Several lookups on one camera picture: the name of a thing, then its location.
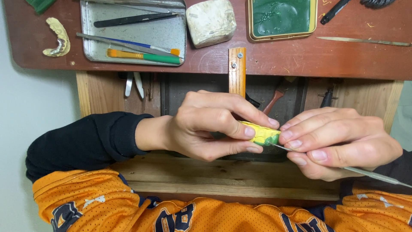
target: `green object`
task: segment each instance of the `green object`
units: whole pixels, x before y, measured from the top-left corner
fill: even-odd
[[[143,54],[143,59],[156,61],[156,62],[163,62],[163,63],[170,63],[170,64],[181,64],[182,60],[180,57],[170,57],[170,56],[162,56],[162,55],[154,55],[154,54]]]
[[[272,137],[266,138],[265,139],[265,143],[261,143],[261,142],[257,142],[255,141],[254,143],[256,143],[259,146],[271,146],[272,144],[278,144],[278,140],[279,140],[279,134],[274,135]]]
[[[254,0],[252,8],[256,37],[309,31],[311,0]]]
[[[43,14],[56,0],[26,0],[37,14]]]

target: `blue brush handle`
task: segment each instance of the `blue brush handle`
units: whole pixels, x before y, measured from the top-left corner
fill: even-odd
[[[122,42],[122,43],[133,44],[133,45],[137,45],[137,46],[141,46],[141,47],[151,48],[150,45],[144,44],[144,43],[136,43],[136,42],[131,42],[131,41],[127,41],[127,40],[118,40],[118,39],[112,39],[112,38],[107,38],[107,37],[101,37],[101,38],[105,38],[105,39],[113,40],[113,41],[117,41],[117,42]]]

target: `mesh sports jersey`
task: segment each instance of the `mesh sports jersey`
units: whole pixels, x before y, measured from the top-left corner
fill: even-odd
[[[412,232],[412,196],[351,191],[341,204],[302,209],[145,199],[110,169],[56,171],[33,185],[39,215],[55,232]]]

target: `black tweezers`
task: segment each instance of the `black tweezers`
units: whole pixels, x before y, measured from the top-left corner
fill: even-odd
[[[131,17],[118,18],[118,19],[96,21],[94,22],[94,26],[97,28],[102,28],[102,27],[119,26],[119,25],[126,25],[126,24],[138,24],[138,23],[145,23],[145,22],[151,22],[151,21],[157,21],[157,20],[163,20],[163,19],[176,18],[182,15],[183,14],[181,13],[175,13],[175,12],[144,14],[144,15],[137,15],[137,16],[131,16]]]

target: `person's right hand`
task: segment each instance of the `person's right hand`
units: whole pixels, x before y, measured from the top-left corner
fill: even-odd
[[[261,153],[261,146],[248,141],[255,130],[232,113],[261,126],[279,127],[279,122],[240,95],[200,90],[186,94],[175,117],[143,119],[136,129],[136,144],[143,150],[166,149],[204,161],[241,152]],[[228,137],[215,140],[210,132],[217,131]]]
[[[297,152],[288,158],[311,179],[333,181],[360,174],[340,167],[374,170],[402,155],[382,119],[354,109],[325,107],[302,112],[283,125],[279,143]]]

